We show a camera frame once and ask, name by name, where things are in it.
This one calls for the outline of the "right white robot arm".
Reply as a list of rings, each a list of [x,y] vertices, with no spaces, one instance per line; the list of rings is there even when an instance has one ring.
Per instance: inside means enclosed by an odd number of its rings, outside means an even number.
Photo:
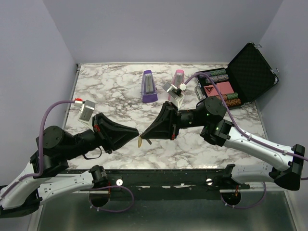
[[[274,182],[281,188],[298,191],[302,180],[305,147],[271,142],[239,128],[224,119],[228,108],[217,97],[200,101],[195,109],[179,110],[171,102],[163,103],[154,122],[140,135],[143,140],[174,140],[180,129],[202,127],[200,136],[209,144],[232,148],[263,161],[260,165],[231,165],[221,177],[228,189],[247,182]]]

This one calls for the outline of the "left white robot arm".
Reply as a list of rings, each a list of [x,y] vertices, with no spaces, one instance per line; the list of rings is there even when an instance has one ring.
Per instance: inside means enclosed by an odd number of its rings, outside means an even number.
[[[111,183],[102,166],[63,181],[49,183],[68,168],[68,161],[95,149],[111,154],[138,137],[136,128],[124,126],[99,113],[92,128],[75,135],[58,126],[46,128],[36,139],[38,150],[24,171],[7,186],[0,188],[0,217],[17,218],[37,211],[45,202],[79,190],[110,190]]]

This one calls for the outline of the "purple metronome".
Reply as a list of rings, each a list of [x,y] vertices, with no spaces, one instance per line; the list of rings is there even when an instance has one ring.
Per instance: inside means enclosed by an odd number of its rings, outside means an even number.
[[[141,80],[141,98],[143,103],[158,101],[157,90],[151,70],[145,70]]]

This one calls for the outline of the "pink metronome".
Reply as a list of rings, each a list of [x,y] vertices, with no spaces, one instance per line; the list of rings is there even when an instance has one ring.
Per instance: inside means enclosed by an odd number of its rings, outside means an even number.
[[[184,82],[184,71],[181,69],[176,70],[173,79],[172,79],[172,85],[176,88],[178,88],[182,83]]]

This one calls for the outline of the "red-backed card deck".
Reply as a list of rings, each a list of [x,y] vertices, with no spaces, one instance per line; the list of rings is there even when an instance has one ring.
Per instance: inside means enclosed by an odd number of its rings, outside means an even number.
[[[218,92],[213,85],[204,86],[204,90],[208,97],[218,96]]]

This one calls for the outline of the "pink card deck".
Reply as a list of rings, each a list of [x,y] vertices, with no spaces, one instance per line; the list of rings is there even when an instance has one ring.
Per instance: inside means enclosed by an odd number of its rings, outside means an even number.
[[[216,86],[222,95],[234,93],[234,90],[228,81],[217,83]]]

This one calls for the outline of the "black poker chip case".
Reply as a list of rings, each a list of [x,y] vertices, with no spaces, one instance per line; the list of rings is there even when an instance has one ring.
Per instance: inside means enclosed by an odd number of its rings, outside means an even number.
[[[230,82],[234,93],[223,94],[229,109],[252,103],[279,82],[256,44],[249,42],[226,68],[205,70],[215,83]]]

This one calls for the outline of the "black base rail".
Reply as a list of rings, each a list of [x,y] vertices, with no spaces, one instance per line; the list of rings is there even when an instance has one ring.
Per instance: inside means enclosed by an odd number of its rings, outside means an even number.
[[[94,166],[95,199],[112,201],[220,199],[220,191],[249,189],[231,179],[231,167],[223,169],[106,169]]]

